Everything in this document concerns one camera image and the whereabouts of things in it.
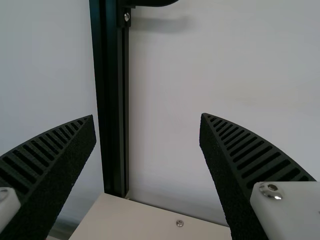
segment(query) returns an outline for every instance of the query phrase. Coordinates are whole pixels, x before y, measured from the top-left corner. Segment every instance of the screw head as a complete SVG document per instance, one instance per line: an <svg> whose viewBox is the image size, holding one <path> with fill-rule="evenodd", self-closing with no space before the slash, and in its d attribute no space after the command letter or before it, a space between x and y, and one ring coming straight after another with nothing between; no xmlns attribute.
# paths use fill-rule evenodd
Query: screw head
<svg viewBox="0 0 320 240"><path fill-rule="evenodd" d="M277 191L278 190L278 187L274 184L268 184L268 188L272 191Z"/></svg>
<svg viewBox="0 0 320 240"><path fill-rule="evenodd" d="M124 20L128 22L130 20L130 14L127 12L124 14Z"/></svg>
<svg viewBox="0 0 320 240"><path fill-rule="evenodd" d="M182 221L182 220L178 220L178 221L176 221L176 223L175 223L179 228L181 228L181 227L183 227L184 226L184 221Z"/></svg>
<svg viewBox="0 0 320 240"><path fill-rule="evenodd" d="M259 186L259 191L267 198L281 200L284 195L281 189L271 182L263 182Z"/></svg>
<svg viewBox="0 0 320 240"><path fill-rule="evenodd" d="M6 197L8 196L9 191L6 188L1 188L0 187L0 203L6 199Z"/></svg>

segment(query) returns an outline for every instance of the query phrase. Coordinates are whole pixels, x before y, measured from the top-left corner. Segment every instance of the white backdrop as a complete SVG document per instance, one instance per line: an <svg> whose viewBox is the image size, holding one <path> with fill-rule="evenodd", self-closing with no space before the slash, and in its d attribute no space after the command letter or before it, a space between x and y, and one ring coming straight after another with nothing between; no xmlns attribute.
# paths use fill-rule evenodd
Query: white backdrop
<svg viewBox="0 0 320 240"><path fill-rule="evenodd" d="M60 219L79 223L103 192L89 2L0 1L0 155L93 114L97 145Z"/></svg>
<svg viewBox="0 0 320 240"><path fill-rule="evenodd" d="M320 179L320 2L180 0L130 29L134 199L225 224L201 113L266 138Z"/></svg>

